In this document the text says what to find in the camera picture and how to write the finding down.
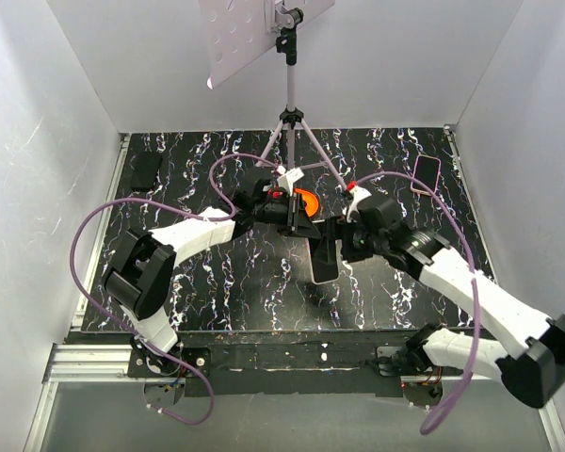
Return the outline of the phone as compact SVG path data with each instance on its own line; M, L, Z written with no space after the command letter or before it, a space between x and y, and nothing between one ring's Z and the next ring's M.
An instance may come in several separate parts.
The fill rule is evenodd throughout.
M411 182L411 191L419 195L429 195L423 188L426 186L431 192L436 193L441 173L442 162L439 158L418 154L415 160L412 177L420 182Z
M336 242L322 237L309 239L308 244L313 283L322 284L337 280L339 270Z

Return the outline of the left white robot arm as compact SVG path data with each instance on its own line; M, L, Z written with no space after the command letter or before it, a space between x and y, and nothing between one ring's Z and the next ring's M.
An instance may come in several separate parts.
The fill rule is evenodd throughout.
M275 225L283 235L321 238L306 212L301 196L291 189L259 177L228 194L228 205L209 207L201 218L188 218L152 231L126 232L111 259L103 280L106 293L130 318L136 335L154 348L149 365L163 377L174 375L182 355L174 346L178 336L165 312L174 269L183 261L216 245L231 242L253 225Z

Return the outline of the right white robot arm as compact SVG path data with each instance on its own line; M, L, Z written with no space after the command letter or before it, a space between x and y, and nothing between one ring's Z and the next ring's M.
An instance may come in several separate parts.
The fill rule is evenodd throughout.
M413 228L384 195L353 202L346 216L316 223L310 239L317 283L338 274L336 258L359 262L375 255L454 302L492 335L475 339L428 324L387 359L390 372L428 374L453 367L500 380L526 406L540 409L565 383L565 315L552 318L516 299L479 272L439 234Z

